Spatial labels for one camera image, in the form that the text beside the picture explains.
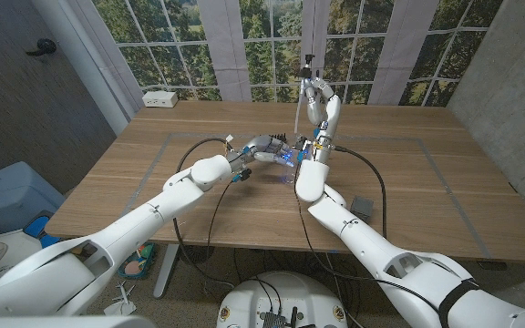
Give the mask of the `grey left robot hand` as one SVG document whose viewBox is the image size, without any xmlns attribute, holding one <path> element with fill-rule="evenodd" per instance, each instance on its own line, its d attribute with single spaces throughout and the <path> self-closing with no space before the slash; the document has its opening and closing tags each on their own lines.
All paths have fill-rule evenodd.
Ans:
<svg viewBox="0 0 525 328">
<path fill-rule="evenodd" d="M 253 138 L 245 145 L 244 163 L 253 161 L 272 162 L 287 167 L 293 167 L 293 151 L 290 146 L 280 138 L 270 135 L 260 135 Z"/>
</svg>

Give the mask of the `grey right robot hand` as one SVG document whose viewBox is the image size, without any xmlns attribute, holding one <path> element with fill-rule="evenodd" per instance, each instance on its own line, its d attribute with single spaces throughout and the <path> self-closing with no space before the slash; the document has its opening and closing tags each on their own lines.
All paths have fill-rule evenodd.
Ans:
<svg viewBox="0 0 525 328">
<path fill-rule="evenodd" d="M 307 99 L 307 116 L 316 126 L 314 137 L 331 141 L 337 129 L 341 99 L 321 78 L 304 78 L 303 92 Z"/>
</svg>

